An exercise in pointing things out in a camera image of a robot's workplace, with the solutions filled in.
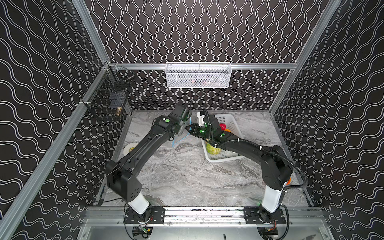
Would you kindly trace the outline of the dark red beet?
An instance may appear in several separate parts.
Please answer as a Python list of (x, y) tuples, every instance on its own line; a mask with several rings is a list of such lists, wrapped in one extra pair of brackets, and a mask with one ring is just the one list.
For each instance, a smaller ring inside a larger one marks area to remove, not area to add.
[(225, 131), (227, 129), (227, 126), (223, 123), (220, 123), (220, 128), (222, 131)]

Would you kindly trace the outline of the clear zip top bag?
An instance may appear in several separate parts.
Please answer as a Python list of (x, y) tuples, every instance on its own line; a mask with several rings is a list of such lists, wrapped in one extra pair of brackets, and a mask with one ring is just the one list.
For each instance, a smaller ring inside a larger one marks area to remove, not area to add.
[(176, 148), (182, 141), (184, 141), (187, 136), (189, 136), (190, 134), (188, 132), (183, 132), (181, 134), (177, 134), (173, 141), (172, 141), (172, 148)]

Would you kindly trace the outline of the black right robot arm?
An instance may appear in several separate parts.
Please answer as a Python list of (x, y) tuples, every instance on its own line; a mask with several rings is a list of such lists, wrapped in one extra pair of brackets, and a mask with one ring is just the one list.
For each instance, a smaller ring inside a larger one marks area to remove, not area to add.
[(285, 154), (279, 154), (279, 146), (272, 148), (258, 145), (242, 139), (233, 133), (223, 131), (217, 120), (186, 126), (190, 135), (200, 138), (215, 148), (237, 153), (262, 168), (262, 178), (266, 184), (261, 209), (273, 214), (282, 205), (283, 192), (289, 189), (304, 188), (308, 178), (303, 171), (289, 160)]

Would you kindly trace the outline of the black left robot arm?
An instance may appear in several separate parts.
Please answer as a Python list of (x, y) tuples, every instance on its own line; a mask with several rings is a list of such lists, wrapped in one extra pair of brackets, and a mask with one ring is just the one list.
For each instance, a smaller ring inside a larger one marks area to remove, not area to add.
[(188, 107), (177, 104), (168, 115), (154, 119), (151, 129), (131, 152), (106, 166), (107, 186), (133, 209), (143, 215), (150, 206), (142, 194), (142, 184), (137, 179), (152, 155), (165, 142), (172, 141), (191, 117)]

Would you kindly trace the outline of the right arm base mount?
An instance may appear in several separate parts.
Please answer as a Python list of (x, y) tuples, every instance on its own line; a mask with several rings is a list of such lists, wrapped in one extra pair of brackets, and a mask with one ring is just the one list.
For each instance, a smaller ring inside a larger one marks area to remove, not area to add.
[(268, 224), (286, 224), (284, 211), (278, 207), (273, 213), (268, 212), (263, 207), (245, 207), (244, 220), (247, 225), (268, 225)]

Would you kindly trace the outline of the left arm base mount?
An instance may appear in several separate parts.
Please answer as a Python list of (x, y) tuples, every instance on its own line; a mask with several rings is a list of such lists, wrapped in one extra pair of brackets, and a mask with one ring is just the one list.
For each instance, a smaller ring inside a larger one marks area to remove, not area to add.
[(129, 208), (125, 210), (124, 213), (124, 223), (125, 224), (163, 224), (165, 217), (165, 209), (162, 207), (151, 207), (143, 213), (138, 214), (133, 209)]

